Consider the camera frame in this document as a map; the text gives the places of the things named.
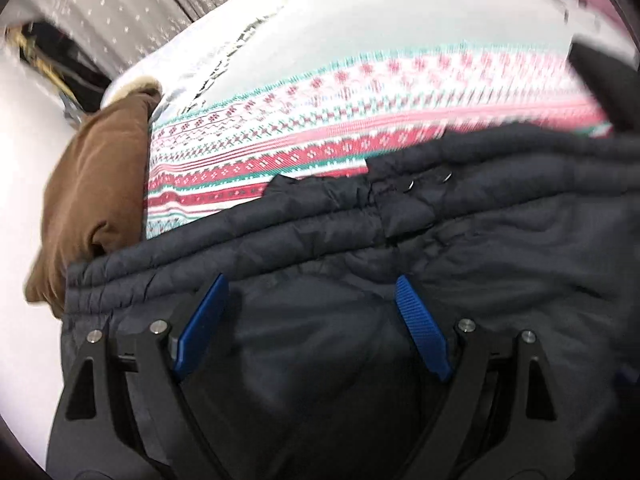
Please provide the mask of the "black quilted puffer jacket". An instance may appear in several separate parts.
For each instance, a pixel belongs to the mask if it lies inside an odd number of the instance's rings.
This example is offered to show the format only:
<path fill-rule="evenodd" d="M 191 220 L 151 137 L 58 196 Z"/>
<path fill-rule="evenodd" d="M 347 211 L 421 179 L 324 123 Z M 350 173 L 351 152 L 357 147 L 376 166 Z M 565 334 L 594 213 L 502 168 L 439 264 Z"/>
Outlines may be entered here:
<path fill-rule="evenodd" d="M 182 383 L 226 479 L 409 479 L 446 389 L 396 306 L 406 276 L 454 324 L 533 330 L 560 392 L 569 479 L 639 474 L 639 73 L 568 55 L 613 131 L 517 122 L 277 177 L 259 200 L 73 266 L 65 381 L 90 330 L 135 334 L 221 274 L 229 300 Z"/>

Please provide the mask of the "patterned red green bedspread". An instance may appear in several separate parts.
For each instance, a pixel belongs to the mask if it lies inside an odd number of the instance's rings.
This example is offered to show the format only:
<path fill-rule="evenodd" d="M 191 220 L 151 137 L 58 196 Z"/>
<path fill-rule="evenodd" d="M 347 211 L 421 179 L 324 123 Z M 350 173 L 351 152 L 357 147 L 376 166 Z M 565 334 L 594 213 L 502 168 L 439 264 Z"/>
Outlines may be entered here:
<path fill-rule="evenodd" d="M 347 177 L 369 157 L 441 136 L 532 122 L 585 136 L 611 125 L 562 52 L 503 46 L 370 53 L 188 107 L 150 135 L 145 237 L 262 196 L 279 174 Z"/>

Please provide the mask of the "brown folded coat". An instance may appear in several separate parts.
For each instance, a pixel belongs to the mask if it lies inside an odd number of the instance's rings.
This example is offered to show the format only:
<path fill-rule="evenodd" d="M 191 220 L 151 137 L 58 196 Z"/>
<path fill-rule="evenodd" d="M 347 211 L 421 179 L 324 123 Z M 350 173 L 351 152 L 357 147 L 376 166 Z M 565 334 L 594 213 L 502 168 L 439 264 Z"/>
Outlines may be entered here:
<path fill-rule="evenodd" d="M 136 244 L 142 237 L 149 122 L 160 83 L 140 77 L 85 119 L 43 193 L 40 247 L 26 280 L 30 304 L 65 309 L 68 268 Z"/>

